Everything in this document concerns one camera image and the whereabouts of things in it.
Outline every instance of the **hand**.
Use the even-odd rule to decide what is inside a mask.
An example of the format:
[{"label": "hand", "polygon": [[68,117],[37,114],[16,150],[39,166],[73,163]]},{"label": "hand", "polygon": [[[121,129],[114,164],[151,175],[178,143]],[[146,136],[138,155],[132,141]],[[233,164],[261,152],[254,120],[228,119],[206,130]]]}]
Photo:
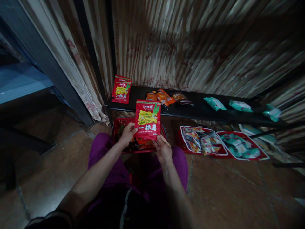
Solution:
[{"label": "hand", "polygon": [[129,142],[132,140],[133,135],[138,131],[137,128],[134,128],[134,123],[130,122],[127,126],[125,126],[122,137],[118,141],[118,143],[123,144],[125,147],[128,146]]},{"label": "hand", "polygon": [[152,141],[157,150],[157,157],[160,163],[166,163],[173,160],[172,147],[162,135],[157,136],[156,141]]}]

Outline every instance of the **snack bag logo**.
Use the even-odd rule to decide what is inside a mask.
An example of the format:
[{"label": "snack bag logo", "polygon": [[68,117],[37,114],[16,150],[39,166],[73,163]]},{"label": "snack bag logo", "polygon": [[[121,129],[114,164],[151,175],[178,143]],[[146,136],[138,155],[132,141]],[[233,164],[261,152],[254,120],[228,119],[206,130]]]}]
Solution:
[{"label": "snack bag logo", "polygon": [[152,110],[153,109],[153,105],[144,105],[143,108],[145,110]]}]

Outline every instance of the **white and red package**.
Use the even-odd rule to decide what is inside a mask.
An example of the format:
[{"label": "white and red package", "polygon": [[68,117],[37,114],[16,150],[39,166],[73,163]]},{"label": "white and red package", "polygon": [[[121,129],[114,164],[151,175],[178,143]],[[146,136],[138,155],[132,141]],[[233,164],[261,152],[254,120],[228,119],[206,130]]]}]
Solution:
[{"label": "white and red package", "polygon": [[[131,81],[132,82],[132,80],[130,78],[127,78],[127,77],[124,77],[124,76],[120,76],[120,75],[115,75],[115,77],[114,77],[114,85],[117,82],[124,82],[124,81]],[[111,94],[112,97],[115,97],[115,90],[114,89],[113,89],[112,94]]]},{"label": "white and red package", "polygon": [[114,98],[111,102],[129,103],[129,94],[132,81],[116,82],[114,84]]},{"label": "white and red package", "polygon": [[161,103],[158,101],[137,100],[134,137],[157,140],[161,133]]}]

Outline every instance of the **forearm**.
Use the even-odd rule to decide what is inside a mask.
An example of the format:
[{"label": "forearm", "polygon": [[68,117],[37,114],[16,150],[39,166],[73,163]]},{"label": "forearm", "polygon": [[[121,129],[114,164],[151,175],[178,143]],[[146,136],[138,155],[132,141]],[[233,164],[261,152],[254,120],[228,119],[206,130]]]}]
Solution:
[{"label": "forearm", "polygon": [[115,144],[94,166],[80,177],[57,209],[68,211],[75,218],[96,197],[124,147],[119,142]]},{"label": "forearm", "polygon": [[175,228],[201,228],[172,159],[161,163]]}]

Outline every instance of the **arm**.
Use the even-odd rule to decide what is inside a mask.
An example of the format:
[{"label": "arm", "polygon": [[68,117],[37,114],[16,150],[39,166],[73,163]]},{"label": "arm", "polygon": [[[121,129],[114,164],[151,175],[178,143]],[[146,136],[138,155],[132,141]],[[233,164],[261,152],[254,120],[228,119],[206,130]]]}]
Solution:
[{"label": "arm", "polygon": [[201,228],[174,166],[170,144],[161,135],[157,137],[157,141],[153,142],[161,164],[175,228]]},{"label": "arm", "polygon": [[57,210],[69,212],[75,220],[98,194],[102,188],[111,168],[120,157],[123,149],[128,146],[133,135],[138,129],[134,129],[134,123],[129,123],[123,130],[122,137],[94,166],[86,171],[67,195],[60,202]]}]

